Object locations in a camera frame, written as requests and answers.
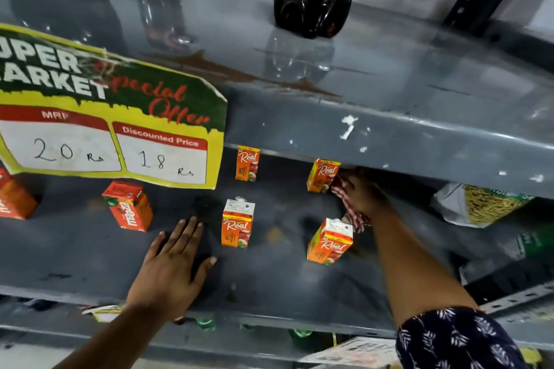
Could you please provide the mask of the person's left hand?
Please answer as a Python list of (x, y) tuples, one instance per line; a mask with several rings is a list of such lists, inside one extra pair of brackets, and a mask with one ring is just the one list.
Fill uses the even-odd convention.
[(198, 221), (193, 237), (181, 254), (175, 253), (174, 229), (155, 258), (144, 258), (125, 305), (128, 302), (163, 302), (175, 307), (182, 305), (187, 311), (199, 295), (190, 288), (190, 276), (203, 229), (203, 223)]

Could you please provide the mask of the person's right hand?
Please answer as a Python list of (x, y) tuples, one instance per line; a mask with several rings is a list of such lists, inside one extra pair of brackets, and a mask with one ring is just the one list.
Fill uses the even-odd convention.
[(371, 221), (391, 212), (391, 203), (381, 188), (363, 172), (356, 172), (364, 178), (364, 197), (350, 198), (353, 206)]

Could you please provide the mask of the red white checked cloth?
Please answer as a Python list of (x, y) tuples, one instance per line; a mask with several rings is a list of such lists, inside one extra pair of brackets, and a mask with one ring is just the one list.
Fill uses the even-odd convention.
[(343, 221), (352, 225), (354, 232), (362, 233), (367, 227), (370, 227), (370, 219), (353, 206), (347, 193), (347, 185), (347, 181), (340, 175), (337, 175), (330, 186), (330, 191), (343, 203), (345, 208)]

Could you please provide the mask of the person's left forearm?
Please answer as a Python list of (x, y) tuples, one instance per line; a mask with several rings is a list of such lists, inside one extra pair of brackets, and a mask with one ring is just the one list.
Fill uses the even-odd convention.
[(104, 330), (52, 369), (131, 369), (163, 326), (185, 313), (182, 305), (128, 302)]

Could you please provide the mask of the person's right forearm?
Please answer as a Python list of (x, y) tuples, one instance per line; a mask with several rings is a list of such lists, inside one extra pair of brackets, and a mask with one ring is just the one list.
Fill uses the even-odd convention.
[(371, 206), (365, 214), (373, 227), (397, 327), (427, 311), (479, 310), (461, 283), (423, 247), (389, 204)]

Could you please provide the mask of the small orange juice carton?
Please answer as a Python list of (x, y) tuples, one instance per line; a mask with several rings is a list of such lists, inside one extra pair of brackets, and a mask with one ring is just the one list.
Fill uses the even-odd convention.
[(239, 145), (235, 179), (256, 182), (259, 168), (260, 149)]
[(340, 166), (340, 162), (316, 159), (306, 182), (308, 192), (327, 193)]
[(246, 249), (253, 226), (255, 204), (241, 199), (226, 201), (221, 224), (221, 245)]
[(353, 245), (353, 234), (349, 223), (326, 218), (308, 243), (307, 260), (325, 266), (336, 263)]

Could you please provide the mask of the red mango drink carton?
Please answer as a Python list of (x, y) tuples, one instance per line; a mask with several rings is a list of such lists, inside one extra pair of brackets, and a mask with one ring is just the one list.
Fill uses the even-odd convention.
[(35, 198), (0, 167), (0, 217), (25, 220), (37, 206)]
[(121, 228), (148, 231), (154, 214), (141, 184), (112, 181), (102, 197)]

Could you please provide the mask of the grey metal shelf board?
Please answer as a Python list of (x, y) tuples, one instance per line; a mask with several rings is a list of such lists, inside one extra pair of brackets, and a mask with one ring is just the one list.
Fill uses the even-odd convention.
[(554, 199), (554, 76), (425, 21), (354, 4), (309, 40), (273, 0), (0, 0), (0, 22), (203, 77), (227, 148)]
[[(525, 230), (554, 224), (554, 151), (472, 148), (435, 153), (419, 148), (370, 148), (347, 162), (374, 168), (375, 179), (432, 253), (457, 275), (451, 254), (500, 259), (499, 243)], [(147, 184), (155, 217), (148, 233), (120, 228), (101, 199), (108, 180), (24, 175), (40, 204), (29, 220), (0, 219), (0, 295), (75, 305), (122, 302), (158, 231), (195, 214), (207, 228), (200, 257), (218, 257), (190, 315), (227, 317), (274, 327), (336, 329), (387, 336), (392, 321), (382, 270), (367, 232), (354, 252), (329, 267), (306, 260), (308, 240), (326, 217), (340, 217), (339, 200), (308, 193), (310, 165), (299, 157), (262, 157), (260, 180), (232, 176), (235, 150), (225, 149), (215, 190)], [(428, 206), (441, 182), (481, 183), (519, 191), (530, 205), (486, 229), (451, 225)], [(221, 245), (228, 199), (255, 204), (246, 249)]]

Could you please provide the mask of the yellow green price sign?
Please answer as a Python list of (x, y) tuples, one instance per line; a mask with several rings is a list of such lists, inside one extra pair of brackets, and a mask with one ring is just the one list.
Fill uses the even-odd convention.
[(204, 78), (0, 23), (0, 164), (11, 174), (214, 190), (227, 106)]

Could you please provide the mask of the clear noodle packet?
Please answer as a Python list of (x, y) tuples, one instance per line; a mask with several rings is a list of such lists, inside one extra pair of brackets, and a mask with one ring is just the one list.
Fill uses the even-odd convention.
[(454, 225), (485, 228), (534, 199), (534, 196), (450, 182), (436, 192), (431, 206)]

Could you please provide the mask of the white printed paper sheet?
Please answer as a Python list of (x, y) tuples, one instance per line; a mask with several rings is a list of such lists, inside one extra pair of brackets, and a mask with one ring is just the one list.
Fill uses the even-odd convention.
[(395, 340), (361, 336), (309, 354), (299, 362), (315, 365), (312, 369), (386, 369), (400, 365)]

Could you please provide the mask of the dark blue leaf-print sleeve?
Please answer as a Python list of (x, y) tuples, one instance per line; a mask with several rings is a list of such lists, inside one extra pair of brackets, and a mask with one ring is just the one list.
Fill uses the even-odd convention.
[(531, 369), (501, 324), (465, 307), (406, 320), (397, 331), (396, 352), (403, 369)]

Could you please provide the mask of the green white packet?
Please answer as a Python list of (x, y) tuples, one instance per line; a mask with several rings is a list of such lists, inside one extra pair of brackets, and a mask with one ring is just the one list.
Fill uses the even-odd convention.
[(500, 242), (499, 249), (512, 261), (554, 250), (554, 224), (516, 234)]

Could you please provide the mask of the yellow packet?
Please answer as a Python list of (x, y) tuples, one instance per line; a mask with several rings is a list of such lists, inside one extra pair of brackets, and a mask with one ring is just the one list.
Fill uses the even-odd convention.
[(526, 365), (528, 365), (530, 369), (542, 369), (544, 358), (538, 349), (532, 349), (530, 347), (520, 347), (519, 351)]

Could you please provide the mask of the grey slotted metal rail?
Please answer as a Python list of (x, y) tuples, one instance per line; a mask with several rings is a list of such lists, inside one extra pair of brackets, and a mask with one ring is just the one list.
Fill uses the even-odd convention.
[(488, 314), (493, 314), (552, 294), (554, 294), (554, 280), (484, 303), (480, 308)]

